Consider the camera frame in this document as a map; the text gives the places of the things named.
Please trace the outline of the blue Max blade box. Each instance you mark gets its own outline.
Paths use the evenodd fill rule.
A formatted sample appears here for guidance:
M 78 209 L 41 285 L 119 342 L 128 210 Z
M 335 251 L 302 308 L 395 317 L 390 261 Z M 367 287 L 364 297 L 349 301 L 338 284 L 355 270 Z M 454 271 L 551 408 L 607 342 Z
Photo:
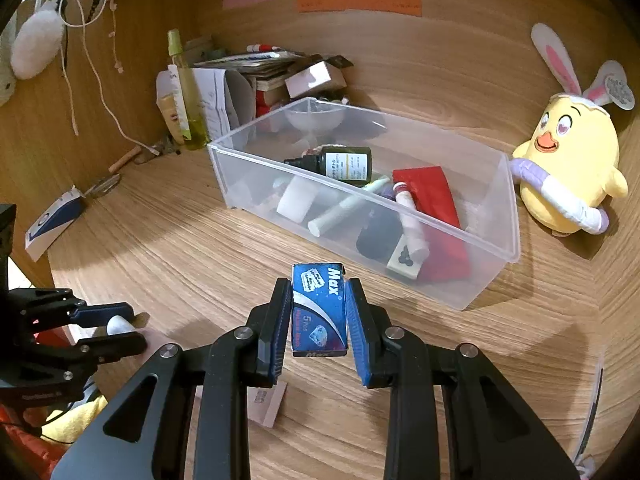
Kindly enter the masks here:
M 346 356 L 344 266 L 341 263 L 296 263 L 292 285 L 293 356 Z

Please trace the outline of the red envelope pouch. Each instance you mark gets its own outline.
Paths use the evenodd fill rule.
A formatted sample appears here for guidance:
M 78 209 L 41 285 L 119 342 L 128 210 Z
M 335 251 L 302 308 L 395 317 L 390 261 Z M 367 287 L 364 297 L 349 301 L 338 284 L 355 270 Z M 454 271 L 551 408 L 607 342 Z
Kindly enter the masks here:
M 442 167 L 394 169 L 394 182 L 405 182 L 418 211 L 461 229 L 454 198 Z M 462 240 L 428 226 L 423 228 L 430 255 L 422 263 L 418 281 L 441 283 L 465 280 L 470 275 L 468 252 Z

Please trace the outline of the pink white tube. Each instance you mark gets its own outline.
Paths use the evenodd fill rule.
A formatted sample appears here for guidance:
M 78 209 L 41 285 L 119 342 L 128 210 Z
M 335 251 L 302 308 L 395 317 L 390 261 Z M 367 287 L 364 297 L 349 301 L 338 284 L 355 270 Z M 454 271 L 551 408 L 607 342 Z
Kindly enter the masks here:
M 395 202 L 412 211 L 416 211 L 416 204 L 405 182 L 397 182 L 393 186 Z M 422 264 L 430 255 L 430 245 L 424 237 L 422 223 L 411 214 L 401 214 L 400 222 L 404 229 L 408 252 L 411 260 Z

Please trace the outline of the purple black spray bottle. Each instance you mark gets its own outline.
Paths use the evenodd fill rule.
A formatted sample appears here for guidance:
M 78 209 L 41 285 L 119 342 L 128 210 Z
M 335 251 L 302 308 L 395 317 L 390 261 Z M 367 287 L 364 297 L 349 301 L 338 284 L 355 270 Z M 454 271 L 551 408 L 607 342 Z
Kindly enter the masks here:
M 356 240 L 356 248 L 364 258 L 386 263 L 402 237 L 398 213 L 386 207 L 370 206 L 367 221 Z

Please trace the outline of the dark green dropper bottle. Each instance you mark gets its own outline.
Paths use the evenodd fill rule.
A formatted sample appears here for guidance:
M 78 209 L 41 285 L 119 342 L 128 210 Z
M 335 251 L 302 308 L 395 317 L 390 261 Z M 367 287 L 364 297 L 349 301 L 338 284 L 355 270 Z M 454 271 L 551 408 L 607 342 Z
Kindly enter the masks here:
M 365 146 L 326 145 L 284 162 L 360 188 L 372 181 L 372 152 Z

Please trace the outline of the blue white card box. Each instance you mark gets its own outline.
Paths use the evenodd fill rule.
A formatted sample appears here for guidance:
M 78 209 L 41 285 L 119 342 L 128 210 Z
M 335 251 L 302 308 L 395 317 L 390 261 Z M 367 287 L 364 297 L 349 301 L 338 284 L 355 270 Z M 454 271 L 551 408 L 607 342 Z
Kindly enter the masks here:
M 25 250 L 37 262 L 86 209 L 85 197 L 73 186 L 55 200 L 25 233 Z

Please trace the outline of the eyeglasses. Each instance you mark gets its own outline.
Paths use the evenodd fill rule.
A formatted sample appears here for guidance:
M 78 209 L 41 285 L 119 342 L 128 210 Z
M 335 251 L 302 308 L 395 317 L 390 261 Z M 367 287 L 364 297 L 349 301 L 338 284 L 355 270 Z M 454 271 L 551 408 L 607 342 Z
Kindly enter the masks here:
M 87 200 L 96 200 L 97 198 L 103 197 L 111 192 L 113 188 L 116 188 L 120 180 L 122 180 L 120 174 L 111 174 L 96 182 L 96 184 L 85 192 L 84 197 Z

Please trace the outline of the yellow green spray bottle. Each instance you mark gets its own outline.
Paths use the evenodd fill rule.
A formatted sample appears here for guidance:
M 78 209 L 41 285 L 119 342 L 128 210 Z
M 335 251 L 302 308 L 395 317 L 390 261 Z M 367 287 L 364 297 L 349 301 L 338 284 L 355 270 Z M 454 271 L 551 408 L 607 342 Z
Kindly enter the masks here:
M 167 33 L 168 65 L 172 96 L 178 115 L 178 125 L 184 146 L 191 151 L 204 148 L 208 142 L 206 125 L 200 111 L 200 92 L 192 70 L 184 60 L 178 29 Z

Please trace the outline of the beige cosmetic tube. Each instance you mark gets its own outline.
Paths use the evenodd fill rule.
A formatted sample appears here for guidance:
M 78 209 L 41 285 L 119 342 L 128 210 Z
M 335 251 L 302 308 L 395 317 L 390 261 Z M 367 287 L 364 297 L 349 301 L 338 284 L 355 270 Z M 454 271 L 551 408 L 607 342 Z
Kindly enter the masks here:
M 171 139 L 174 140 L 178 146 L 184 144 L 184 136 L 180 128 L 179 117 L 174 102 L 174 97 L 171 94 L 166 94 L 156 101 L 157 107 L 160 110 L 160 114 L 163 117 L 165 125 L 169 131 Z

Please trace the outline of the white fluffy pompom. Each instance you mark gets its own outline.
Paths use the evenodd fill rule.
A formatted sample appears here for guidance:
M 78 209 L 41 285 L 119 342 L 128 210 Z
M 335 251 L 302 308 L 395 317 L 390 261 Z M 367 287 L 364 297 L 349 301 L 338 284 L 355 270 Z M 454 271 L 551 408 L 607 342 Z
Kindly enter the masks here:
M 58 54 L 65 25 L 52 2 L 24 21 L 17 33 L 11 52 L 11 67 L 19 80 L 39 75 Z

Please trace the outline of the white folded paper booklets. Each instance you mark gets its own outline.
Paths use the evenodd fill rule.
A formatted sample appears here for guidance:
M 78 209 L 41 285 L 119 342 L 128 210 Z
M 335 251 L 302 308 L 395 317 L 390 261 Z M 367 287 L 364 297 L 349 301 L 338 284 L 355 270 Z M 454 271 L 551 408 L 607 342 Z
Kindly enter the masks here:
M 209 140 L 216 141 L 256 118 L 255 90 L 235 70 L 192 68 L 200 92 L 202 113 Z M 156 100 L 172 95 L 168 70 L 157 74 Z

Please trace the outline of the yellow chick plush toy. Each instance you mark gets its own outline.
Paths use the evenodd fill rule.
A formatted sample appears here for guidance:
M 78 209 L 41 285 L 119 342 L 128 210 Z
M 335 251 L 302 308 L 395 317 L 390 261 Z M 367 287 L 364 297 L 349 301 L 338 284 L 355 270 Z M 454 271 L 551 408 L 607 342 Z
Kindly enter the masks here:
M 548 25 L 535 24 L 530 39 L 562 91 L 550 98 L 532 137 L 513 151 L 512 177 L 527 211 L 554 236 L 600 235 L 610 225 L 602 202 L 628 195 L 618 169 L 620 142 L 605 107 L 632 110 L 634 92 L 614 60 L 605 61 L 583 89 L 566 47 Z

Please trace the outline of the stack of books and papers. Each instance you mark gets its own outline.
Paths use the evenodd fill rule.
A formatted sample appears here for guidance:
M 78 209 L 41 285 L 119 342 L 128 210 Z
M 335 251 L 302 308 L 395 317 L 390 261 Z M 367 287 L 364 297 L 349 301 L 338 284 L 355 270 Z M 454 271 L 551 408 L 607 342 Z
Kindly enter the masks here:
M 210 38 L 198 38 L 186 44 L 186 59 L 195 67 L 235 70 L 240 73 L 255 90 L 256 114 L 265 115 L 278 107 L 303 98 L 291 99 L 285 87 L 285 81 L 305 68 L 321 61 L 339 68 L 345 78 L 355 64 L 344 55 L 308 54 L 281 48 L 280 51 L 248 53 L 230 53 L 217 48 Z M 311 98 L 321 101 L 347 104 L 346 88 L 335 91 L 323 91 Z

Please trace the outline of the white bowl of trinkets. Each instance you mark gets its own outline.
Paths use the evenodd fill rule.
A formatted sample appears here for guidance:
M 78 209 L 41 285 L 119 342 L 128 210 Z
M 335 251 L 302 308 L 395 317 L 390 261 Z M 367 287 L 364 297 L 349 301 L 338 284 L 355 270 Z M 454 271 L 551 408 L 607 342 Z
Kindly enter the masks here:
M 284 112 L 291 126 L 306 133 L 328 133 L 335 130 L 345 119 L 345 110 L 335 103 L 320 101 L 305 103 L 301 108 Z

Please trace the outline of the small white cardboard box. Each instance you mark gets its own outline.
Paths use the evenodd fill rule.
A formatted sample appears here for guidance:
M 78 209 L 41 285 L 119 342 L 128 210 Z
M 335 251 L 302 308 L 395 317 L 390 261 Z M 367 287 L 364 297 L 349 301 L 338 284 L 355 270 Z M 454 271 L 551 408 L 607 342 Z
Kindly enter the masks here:
M 291 99 L 298 99 L 303 96 L 316 96 L 323 91 L 342 90 L 347 84 L 339 68 L 321 61 L 288 77 L 285 87 Z

